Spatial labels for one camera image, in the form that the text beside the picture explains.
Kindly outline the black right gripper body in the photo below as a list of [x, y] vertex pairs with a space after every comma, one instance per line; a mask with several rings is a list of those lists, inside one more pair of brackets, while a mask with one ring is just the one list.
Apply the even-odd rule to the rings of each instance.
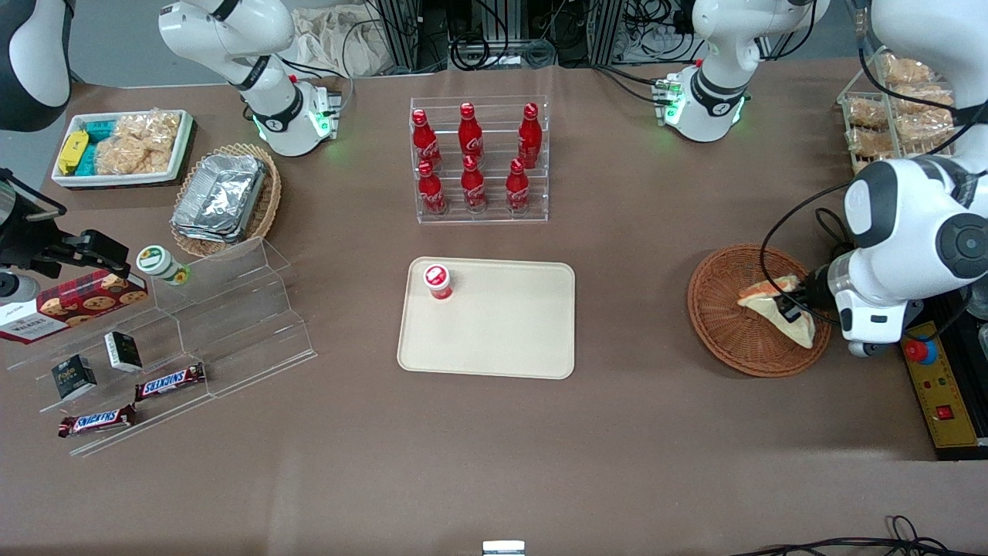
[[1, 171], [2, 225], [1, 266], [59, 278], [65, 258], [63, 239], [54, 219], [66, 215], [67, 208], [14, 176]]

